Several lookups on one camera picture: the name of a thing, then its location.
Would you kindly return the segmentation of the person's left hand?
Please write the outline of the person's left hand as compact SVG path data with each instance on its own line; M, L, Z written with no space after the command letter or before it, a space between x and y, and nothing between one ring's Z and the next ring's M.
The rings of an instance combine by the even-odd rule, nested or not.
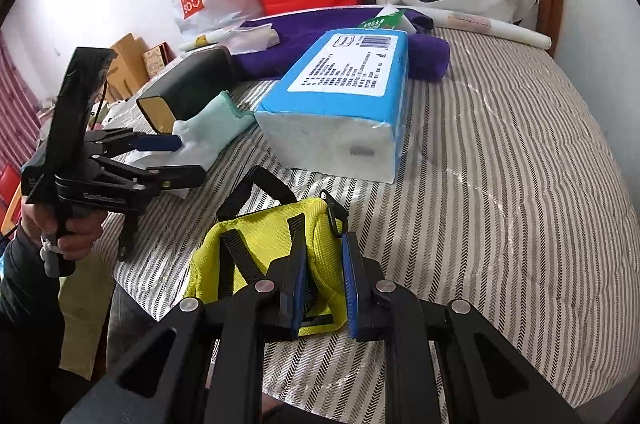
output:
M81 260L90 254L94 243L102 236L102 223L107 213L90 211L88 215L66 221L66 233L58 237L58 248L67 260ZM32 243L40 247L40 236L58 233L53 210L48 205L22 202L21 227Z

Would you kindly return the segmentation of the person's left forearm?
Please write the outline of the person's left forearm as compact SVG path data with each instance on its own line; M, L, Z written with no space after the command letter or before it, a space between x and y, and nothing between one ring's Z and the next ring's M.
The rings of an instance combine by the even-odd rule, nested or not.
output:
M40 246L23 229L6 247L1 281L1 421L57 423L54 392L64 320L60 283L48 277Z

